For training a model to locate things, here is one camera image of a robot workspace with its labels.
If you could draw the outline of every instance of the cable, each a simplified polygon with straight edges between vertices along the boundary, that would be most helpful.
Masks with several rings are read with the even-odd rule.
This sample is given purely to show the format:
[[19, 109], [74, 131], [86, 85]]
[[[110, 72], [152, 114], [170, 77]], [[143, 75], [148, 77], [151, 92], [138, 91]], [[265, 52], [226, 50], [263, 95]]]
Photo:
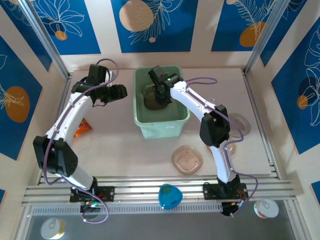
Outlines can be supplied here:
[[108, 82], [109, 82], [109, 81], [110, 81], [110, 78], [111, 78], [109, 68], [106, 67], [106, 71], [108, 72], [108, 76], [109, 76]]
[[[201, 81], [195, 81], [194, 80], [200, 80], [200, 79], [208, 79], [208, 80], [212, 80], [213, 82], [201, 82]], [[191, 78], [189, 80], [185, 81], [186, 87], [188, 88], [190, 85], [192, 84], [201, 84], [201, 85], [211, 85], [211, 84], [216, 84], [218, 82], [217, 79], [213, 78], [213, 77], [209, 77], [209, 76], [201, 76], [201, 77], [195, 77], [195, 78]]]
[[84, 190], [84, 189], [82, 189], [82, 188], [80, 188], [80, 187], [72, 184], [72, 183], [69, 182], [65, 177], [58, 177], [58, 178], [55, 179], [54, 181], [49, 182], [49, 181], [48, 181], [48, 176], [47, 176], [47, 164], [48, 164], [49, 151], [50, 151], [50, 148], [51, 148], [52, 143], [54, 142], [54, 138], [55, 138], [55, 136], [57, 135], [57, 133], [59, 132], [59, 129], [60, 129], [61, 125], [63, 124], [64, 120], [66, 119], [68, 113], [69, 113], [70, 110], [73, 108], [73, 106], [74, 106], [83, 96], [85, 96], [87, 93], [89, 93], [89, 92], [91, 92], [91, 91], [93, 91], [93, 90], [95, 90], [95, 89], [98, 89], [98, 88], [102, 88], [102, 87], [104, 87], [104, 86], [107, 86], [108, 84], [112, 83], [112, 82], [118, 77], [118, 75], [119, 75], [119, 66], [118, 66], [118, 64], [117, 64], [114, 60], [112, 60], [112, 59], [110, 59], [110, 58], [100, 59], [96, 64], [98, 65], [98, 64], [101, 63], [102, 61], [110, 61], [110, 62], [112, 62], [112, 63], [115, 65], [116, 73], [115, 73], [114, 77], [113, 77], [110, 81], [108, 81], [108, 82], [104, 82], [104, 83], [102, 83], [102, 84], [100, 84], [100, 85], [93, 86], [93, 87], [87, 89], [86, 91], [84, 91], [83, 93], [81, 93], [81, 94], [72, 102], [71, 105], [69, 105], [69, 107], [66, 109], [65, 113], [62, 115], [62, 117], [61, 117], [61, 119], [60, 119], [60, 122], [57, 123], [57, 126], [56, 126], [56, 128], [54, 129], [54, 131], [53, 131], [53, 134], [52, 134], [52, 136], [51, 136], [51, 138], [50, 138], [50, 140], [49, 140], [49, 143], [48, 143], [48, 145], [47, 145], [47, 147], [46, 147], [46, 150], [45, 150], [45, 153], [44, 153], [44, 160], [43, 160], [43, 178], [44, 178], [45, 184], [51, 186], [51, 185], [53, 185], [54, 183], [56, 183], [56, 182], [58, 182], [58, 181], [60, 181], [60, 180], [64, 180], [65, 182], [69, 183], [70, 185], [72, 185], [73, 187], [77, 188], [78, 190], [80, 190], [80, 191], [82, 191], [82, 192], [84, 192], [84, 193], [92, 196], [93, 198], [97, 199], [98, 201], [102, 202], [102, 204], [107, 208], [107, 211], [108, 211], [108, 212], [107, 212], [107, 216], [106, 216], [106, 218], [105, 218], [103, 221], [94, 222], [94, 221], [86, 220], [86, 219], [84, 218], [84, 214], [83, 214], [83, 215], [82, 215], [82, 218], [84, 218], [83, 220], [86, 221], [87, 223], [90, 223], [90, 224], [102, 223], [102, 222], [104, 222], [105, 220], [107, 220], [108, 215], [109, 215], [109, 209], [108, 209], [108, 207], [107, 207], [107, 204], [105, 204], [99, 197], [97, 197], [97, 196], [94, 195], [93, 193], [91, 193], [91, 192], [89, 192], [89, 191], [86, 191], [86, 190]]
[[105, 105], [107, 105], [106, 103], [103, 104], [103, 105], [100, 105], [100, 104], [96, 104], [96, 105], [93, 105], [92, 107], [104, 107]]
[[[201, 82], [199, 84], [216, 84], [218, 81], [215, 79], [215, 78], [211, 78], [211, 77], [197, 77], [197, 78], [192, 78], [190, 80], [188, 80], [188, 82], [190, 81], [193, 81], [193, 80], [198, 80], [198, 79], [212, 79], [212, 80], [215, 80], [215, 82], [211, 82], [211, 83], [206, 83], [206, 82]], [[186, 87], [188, 88], [189, 85], [191, 84], [196, 84], [195, 82], [193, 83], [187, 83]], [[245, 174], [245, 173], [240, 173], [240, 172], [237, 172], [234, 170], [234, 168], [232, 167], [231, 165], [231, 161], [229, 159], [229, 151], [228, 151], [228, 145], [230, 144], [233, 144], [233, 143], [240, 143], [244, 140], [244, 135], [243, 133], [241, 132], [240, 128], [237, 126], [237, 124], [232, 121], [230, 118], [228, 118], [227, 116], [225, 116], [223, 113], [217, 111], [216, 109], [210, 107], [210, 106], [207, 106], [201, 99], [199, 99], [198, 97], [196, 97], [194, 94], [192, 94], [190, 91], [186, 91], [187, 94], [189, 94], [191, 97], [193, 97], [195, 100], [197, 100], [198, 102], [202, 103], [205, 108], [208, 108], [210, 109], [211, 111], [214, 111], [216, 114], [218, 114], [219, 116], [221, 116], [222, 118], [224, 118], [225, 120], [227, 120], [239, 133], [240, 133], [240, 139], [239, 140], [233, 140], [233, 141], [228, 141], [224, 146], [223, 146], [223, 151], [224, 151], [224, 156], [225, 156], [225, 159], [226, 159], [226, 163], [228, 165], [228, 168], [231, 172], [233, 172], [234, 174], [238, 174], [240, 176], [245, 176], [245, 177], [249, 177], [249, 178], [252, 178], [255, 180], [255, 187], [252, 191], [252, 193], [250, 194], [250, 196], [244, 201], [244, 203], [242, 204], [242, 207], [244, 207], [248, 202], [249, 200], [253, 197], [253, 195], [256, 193], [257, 189], [258, 189], [258, 185], [259, 185], [259, 182], [258, 182], [258, 179], [253, 176], [253, 175], [250, 175], [250, 174]], [[236, 216], [238, 213], [239, 213], [239, 210], [240, 208], [234, 213], [234, 214], [231, 214], [232, 217]]]
[[89, 223], [89, 224], [101, 224], [101, 223], [103, 223], [104, 221], [106, 221], [108, 219], [108, 217], [109, 217], [109, 208], [108, 208], [107, 204], [103, 200], [101, 200], [98, 196], [94, 195], [93, 193], [91, 193], [91, 192], [89, 192], [87, 190], [84, 190], [83, 188], [78, 187], [77, 185], [75, 185], [72, 182], [68, 181], [65, 177], [63, 178], [63, 181], [65, 181], [66, 183], [70, 184], [75, 189], [78, 189], [79, 191], [84, 192], [84, 193], [90, 195], [91, 197], [97, 199], [106, 208], [105, 218], [103, 220], [101, 220], [101, 221], [91, 221], [91, 220], [86, 219], [85, 218], [85, 211], [83, 211], [81, 217], [82, 217], [84, 222]]

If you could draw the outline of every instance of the white leaf drawing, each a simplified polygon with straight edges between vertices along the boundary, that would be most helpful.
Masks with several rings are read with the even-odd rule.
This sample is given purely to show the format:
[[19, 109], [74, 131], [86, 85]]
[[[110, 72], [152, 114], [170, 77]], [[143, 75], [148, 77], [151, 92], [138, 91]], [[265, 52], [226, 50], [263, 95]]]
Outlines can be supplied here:
[[288, 6], [286, 7], [284, 13], [282, 14], [282, 17], [285, 20], [288, 20], [289, 12], [296, 12], [299, 11], [299, 9], [302, 7], [305, 0], [291, 0], [288, 3]]
[[[0, 54], [0, 70], [5, 66], [6, 60], [7, 60], [6, 55]], [[0, 84], [0, 109], [3, 109], [6, 105], [10, 106], [10, 104], [17, 104], [20, 106], [23, 106], [24, 103], [22, 100], [24, 97], [14, 97], [10, 94], [8, 94], [3, 87]]]
[[153, 23], [143, 31], [132, 31], [129, 38], [132, 38], [130, 45], [143, 40], [144, 42], [150, 38], [157, 38], [162, 31], [166, 30], [166, 26], [170, 26], [171, 20], [169, 13], [173, 12], [181, 6], [184, 0], [147, 0], [145, 3], [153, 13]]
[[[43, 24], [49, 26], [49, 34], [59, 36], [61, 33], [71, 33], [83, 36], [81, 28], [77, 25], [84, 21], [85, 15], [77, 11], [70, 10], [69, 0], [35, 0], [32, 2], [35, 11]], [[65, 40], [67, 35], [59, 37]]]
[[233, 4], [238, 7], [240, 17], [247, 22], [248, 26], [251, 26], [252, 29], [254, 29], [255, 40], [258, 39], [262, 31], [261, 22], [270, 15], [277, 2], [277, 0], [269, 0], [268, 3], [266, 1], [267, 0], [264, 0], [261, 7], [257, 7], [256, 0], [237, 0]]
[[[314, 127], [320, 124], [320, 25], [311, 37], [304, 57], [304, 65], [307, 67], [305, 72], [309, 79], [309, 86], [302, 94], [306, 97], [305, 103], [302, 103], [302, 109], [311, 106], [310, 126]], [[310, 99], [314, 99], [315, 97], [314, 102], [308, 103]]]
[[26, 18], [26, 15], [22, 12], [21, 8], [19, 5], [14, 4], [13, 2], [9, 0], [0, 0], [3, 2], [3, 4], [11, 11], [12, 15], [23, 22], [27, 26], [31, 26], [29, 21]]

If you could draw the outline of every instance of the brown object in water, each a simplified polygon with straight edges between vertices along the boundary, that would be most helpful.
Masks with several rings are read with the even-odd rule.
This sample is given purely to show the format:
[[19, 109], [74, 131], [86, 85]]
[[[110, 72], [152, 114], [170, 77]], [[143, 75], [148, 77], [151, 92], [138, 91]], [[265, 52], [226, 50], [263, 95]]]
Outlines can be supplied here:
[[143, 95], [143, 104], [149, 110], [162, 110], [165, 109], [168, 104], [159, 104], [156, 100], [156, 96], [154, 94], [153, 85], [147, 85], [144, 87], [142, 91]]
[[172, 154], [172, 164], [184, 175], [191, 175], [198, 171], [203, 164], [203, 158], [194, 147], [184, 145]]

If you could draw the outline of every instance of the metal grate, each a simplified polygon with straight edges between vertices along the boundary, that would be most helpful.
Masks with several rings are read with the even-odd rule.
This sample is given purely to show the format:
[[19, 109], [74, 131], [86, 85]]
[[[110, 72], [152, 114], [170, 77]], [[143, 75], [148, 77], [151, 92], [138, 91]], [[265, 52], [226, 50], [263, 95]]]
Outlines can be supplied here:
[[[204, 203], [181, 203], [177, 207], [165, 210], [158, 204], [112, 204], [109, 213], [116, 214], [166, 214], [166, 213], [219, 213], [223, 211], [219, 202]], [[104, 214], [105, 208], [97, 209], [86, 214]], [[78, 215], [80, 206], [36, 206], [33, 209], [33, 216], [57, 216], [57, 215]]]

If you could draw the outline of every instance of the wall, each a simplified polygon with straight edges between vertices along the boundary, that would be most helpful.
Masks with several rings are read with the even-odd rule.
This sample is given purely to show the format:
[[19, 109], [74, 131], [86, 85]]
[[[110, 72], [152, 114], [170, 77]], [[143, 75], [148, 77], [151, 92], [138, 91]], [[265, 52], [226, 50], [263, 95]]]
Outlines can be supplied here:
[[[310, 38], [307, 36], [312, 34], [307, 33], [319, 17], [320, 2], [308, 0], [267, 65], [264, 67], [259, 59], [248, 75], [258, 99], [263, 123], [276, 159], [283, 168], [284, 174], [292, 182], [312, 239], [318, 239], [320, 235], [320, 206], [311, 188], [311, 183], [320, 180], [320, 145], [314, 143], [315, 146], [309, 146], [310, 149], [304, 149], [301, 146], [304, 142], [309, 143], [311, 140], [318, 139], [319, 127], [316, 125], [310, 127], [310, 105], [300, 105], [301, 109], [298, 108], [301, 103], [301, 98], [298, 97], [301, 94], [294, 89], [296, 88], [294, 86], [302, 80], [297, 69], [307, 68], [307, 65], [305, 66], [306, 51], [302, 51], [302, 47], [309, 47], [305, 42], [310, 42], [310, 39], [306, 38]], [[289, 111], [291, 117], [284, 115], [288, 110], [292, 110]], [[304, 119], [309, 124], [306, 129], [311, 129], [313, 132], [302, 130], [305, 126]]]
[[[87, 70], [101, 58], [116, 60], [122, 69], [169, 64], [183, 68], [244, 67], [275, 2], [57, 0], [55, 11], [76, 12], [72, 17], [63, 13], [68, 22], [58, 23], [44, 1], [32, 4], [66, 66], [73, 71]], [[245, 14], [241, 3], [247, 7]], [[262, 8], [265, 12], [255, 15]]]
[[[44, 60], [46, 58], [44, 54], [40, 54], [41, 49], [37, 48], [39, 51], [34, 51], [33, 45], [26, 41], [30, 35], [22, 36], [2, 7], [6, 6], [0, 6], [0, 36], [1, 41], [4, 41], [0, 45], [0, 55], [2, 54], [2, 60], [5, 59], [5, 63], [2, 61], [0, 66], [0, 84], [6, 93], [9, 92], [6, 86], [20, 86], [21, 84], [21, 86], [30, 87], [24, 87], [27, 95], [24, 95], [22, 100], [15, 98], [16, 102], [11, 100], [10, 103], [0, 102], [3, 104], [3, 108], [0, 109], [1, 132], [9, 129], [8, 132], [11, 133], [6, 136], [0, 134], [2, 147], [0, 151], [0, 189], [5, 190], [0, 206], [0, 233], [1, 239], [6, 240], [10, 238], [13, 226], [19, 217], [19, 207], [26, 186], [34, 184], [37, 176], [38, 165], [32, 145], [33, 139], [36, 135], [43, 135], [53, 124], [65, 80], [54, 63], [49, 63], [47, 67], [48, 61]], [[25, 20], [18, 15], [13, 15], [13, 17], [20, 21]], [[7, 50], [6, 57], [2, 52], [4, 48]], [[0, 100], [8, 100], [8, 95], [1, 93]], [[18, 92], [11, 93], [12, 96], [17, 97], [15, 94]], [[15, 109], [19, 114], [15, 114], [10, 109]], [[24, 114], [26, 114], [26, 119], [19, 119]], [[25, 131], [19, 139], [15, 138], [18, 136], [16, 130]], [[6, 151], [8, 147], [3, 149], [3, 145], [8, 144], [7, 142], [12, 149], [18, 150], [11, 152], [11, 149]]]

